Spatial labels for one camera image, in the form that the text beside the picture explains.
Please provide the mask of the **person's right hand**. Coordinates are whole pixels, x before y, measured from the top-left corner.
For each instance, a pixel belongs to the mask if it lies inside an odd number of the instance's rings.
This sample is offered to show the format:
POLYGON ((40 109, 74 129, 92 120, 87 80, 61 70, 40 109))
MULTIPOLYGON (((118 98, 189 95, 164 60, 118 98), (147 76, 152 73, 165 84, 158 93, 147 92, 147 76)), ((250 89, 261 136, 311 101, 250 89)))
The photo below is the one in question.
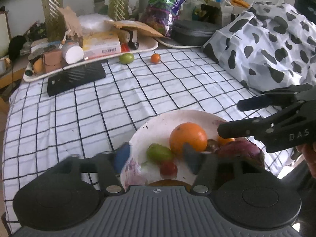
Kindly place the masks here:
POLYGON ((303 154, 311 175, 313 178, 316 178, 316 142, 312 144, 302 144, 296 148, 303 154))

